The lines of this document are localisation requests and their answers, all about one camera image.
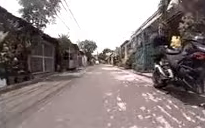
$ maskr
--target power line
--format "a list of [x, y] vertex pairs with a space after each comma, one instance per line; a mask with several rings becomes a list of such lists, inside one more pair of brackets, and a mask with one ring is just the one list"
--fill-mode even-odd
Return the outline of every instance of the power line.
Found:
[[68, 10], [66, 9], [66, 7], [65, 7], [64, 4], [62, 3], [62, 1], [61, 1], [61, 5], [62, 5], [62, 7], [65, 9], [65, 11], [68, 12]]
[[65, 27], [66, 27], [68, 30], [70, 30], [69, 26], [62, 20], [62, 18], [61, 18], [59, 15], [57, 15], [57, 17], [62, 21], [62, 23], [65, 25]]
[[81, 29], [80, 26], [79, 26], [79, 23], [77, 22], [75, 16], [74, 16], [73, 13], [72, 13], [72, 10], [69, 8], [69, 5], [68, 5], [67, 1], [66, 1], [66, 0], [63, 0], [63, 1], [65, 2], [65, 4], [66, 4], [66, 6], [67, 6], [67, 8], [68, 8], [68, 10], [69, 10], [69, 12], [70, 12], [70, 14], [72, 15], [72, 17], [73, 17], [73, 19], [75, 20], [76, 24], [78, 25], [79, 29]]

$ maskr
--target motorcycle seat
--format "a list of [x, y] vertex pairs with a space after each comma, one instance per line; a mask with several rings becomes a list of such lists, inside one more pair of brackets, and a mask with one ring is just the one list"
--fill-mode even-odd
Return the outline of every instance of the motorcycle seat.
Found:
[[180, 50], [170, 49], [170, 48], [166, 48], [166, 49], [165, 49], [165, 52], [166, 52], [166, 54], [168, 54], [168, 55], [177, 55], [177, 54], [180, 54], [180, 53], [181, 53]]

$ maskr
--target sky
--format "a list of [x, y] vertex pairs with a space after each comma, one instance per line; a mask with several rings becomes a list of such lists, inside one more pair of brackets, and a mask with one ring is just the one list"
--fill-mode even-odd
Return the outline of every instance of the sky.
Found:
[[[150, 17], [160, 0], [66, 0], [78, 25], [64, 8], [54, 24], [44, 30], [52, 37], [69, 35], [73, 43], [85, 39], [97, 43], [98, 52], [104, 48], [115, 49]], [[0, 0], [0, 5], [20, 17], [21, 6], [17, 0]]]

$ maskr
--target motorcycle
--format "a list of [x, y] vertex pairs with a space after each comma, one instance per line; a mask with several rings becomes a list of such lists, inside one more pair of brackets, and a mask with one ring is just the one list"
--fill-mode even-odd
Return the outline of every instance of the motorcycle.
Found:
[[154, 87], [162, 89], [169, 84], [181, 86], [197, 94], [205, 92], [205, 38], [196, 36], [184, 40], [180, 50], [162, 46], [163, 56], [155, 61], [153, 72]]

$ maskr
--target alley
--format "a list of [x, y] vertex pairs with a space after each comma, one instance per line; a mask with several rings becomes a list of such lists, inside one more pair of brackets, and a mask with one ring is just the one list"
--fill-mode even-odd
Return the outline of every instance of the alley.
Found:
[[66, 86], [27, 111], [18, 128], [205, 128], [202, 98], [156, 90], [129, 71], [98, 65], [71, 82], [54, 80]]

